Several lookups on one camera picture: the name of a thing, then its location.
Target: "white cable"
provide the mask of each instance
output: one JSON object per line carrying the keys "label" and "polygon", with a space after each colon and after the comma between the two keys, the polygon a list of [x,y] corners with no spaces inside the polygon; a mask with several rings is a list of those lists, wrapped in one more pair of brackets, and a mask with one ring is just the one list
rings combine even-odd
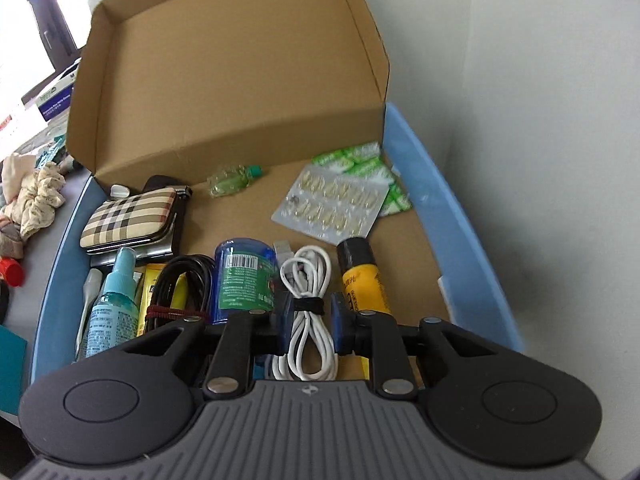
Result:
{"label": "white cable", "polygon": [[[318,246],[302,247],[292,258],[280,266],[282,283],[296,298],[322,298],[331,280],[331,259]],[[302,355],[308,337],[320,354],[321,367],[313,374],[302,369]],[[293,373],[301,381],[333,381],[338,372],[338,355],[334,353],[334,340],[322,322],[322,317],[311,312],[296,312],[289,352],[284,356],[273,356],[273,376],[279,381],[292,380]]]}

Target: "red cap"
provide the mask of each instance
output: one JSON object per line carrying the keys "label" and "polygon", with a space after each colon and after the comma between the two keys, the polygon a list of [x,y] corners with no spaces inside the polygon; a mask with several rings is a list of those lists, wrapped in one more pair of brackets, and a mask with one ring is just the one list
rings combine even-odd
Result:
{"label": "red cap", "polygon": [[0,258],[0,274],[11,286],[21,286],[24,283],[24,270],[13,258]]}

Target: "green packet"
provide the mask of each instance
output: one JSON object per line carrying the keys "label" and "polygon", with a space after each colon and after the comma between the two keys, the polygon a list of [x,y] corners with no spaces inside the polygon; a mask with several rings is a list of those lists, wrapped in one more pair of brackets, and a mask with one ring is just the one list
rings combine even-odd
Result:
{"label": "green packet", "polygon": [[366,180],[388,184],[389,193],[378,216],[393,215],[411,209],[411,202],[402,192],[391,170],[380,158],[382,150],[377,142],[352,146],[315,156],[311,162],[336,173],[347,173]]}

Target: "plaid pouch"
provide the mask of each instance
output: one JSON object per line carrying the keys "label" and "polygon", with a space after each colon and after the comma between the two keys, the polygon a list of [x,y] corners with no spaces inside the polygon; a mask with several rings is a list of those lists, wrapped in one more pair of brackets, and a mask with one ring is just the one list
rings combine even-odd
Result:
{"label": "plaid pouch", "polygon": [[148,243],[166,234],[176,202],[173,187],[156,189],[114,202],[95,210],[80,237],[85,249],[113,244]]}

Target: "metal screw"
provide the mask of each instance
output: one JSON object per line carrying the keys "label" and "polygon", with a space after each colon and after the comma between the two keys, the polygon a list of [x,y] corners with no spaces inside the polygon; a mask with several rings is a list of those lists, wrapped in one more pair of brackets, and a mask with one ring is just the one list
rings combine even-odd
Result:
{"label": "metal screw", "polygon": [[389,379],[382,384],[382,389],[389,395],[407,395],[414,390],[414,386],[406,379]]}
{"label": "metal screw", "polygon": [[207,383],[207,388],[215,394],[230,394],[238,389],[238,381],[231,377],[214,377]]}

